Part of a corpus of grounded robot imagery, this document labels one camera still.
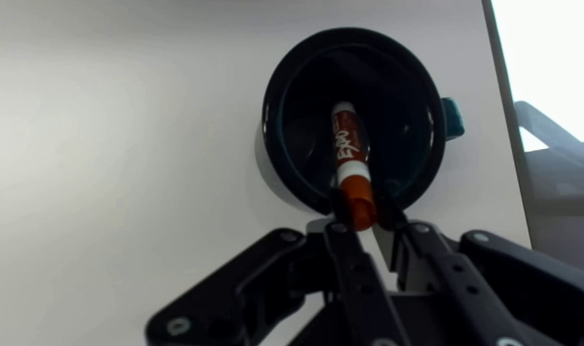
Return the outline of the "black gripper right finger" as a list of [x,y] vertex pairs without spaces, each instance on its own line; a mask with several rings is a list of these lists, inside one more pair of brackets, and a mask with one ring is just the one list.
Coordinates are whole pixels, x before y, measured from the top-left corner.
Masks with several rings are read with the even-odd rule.
[[451,239],[378,201],[389,295],[412,346],[584,346],[584,270],[487,230]]

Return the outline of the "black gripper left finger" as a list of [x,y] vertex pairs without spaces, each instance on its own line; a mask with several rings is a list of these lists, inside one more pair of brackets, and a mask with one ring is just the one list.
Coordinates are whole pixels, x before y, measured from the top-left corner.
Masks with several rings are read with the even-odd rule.
[[324,305],[287,346],[410,346],[358,236],[339,222],[274,228],[160,307],[147,346],[258,346],[308,293]]

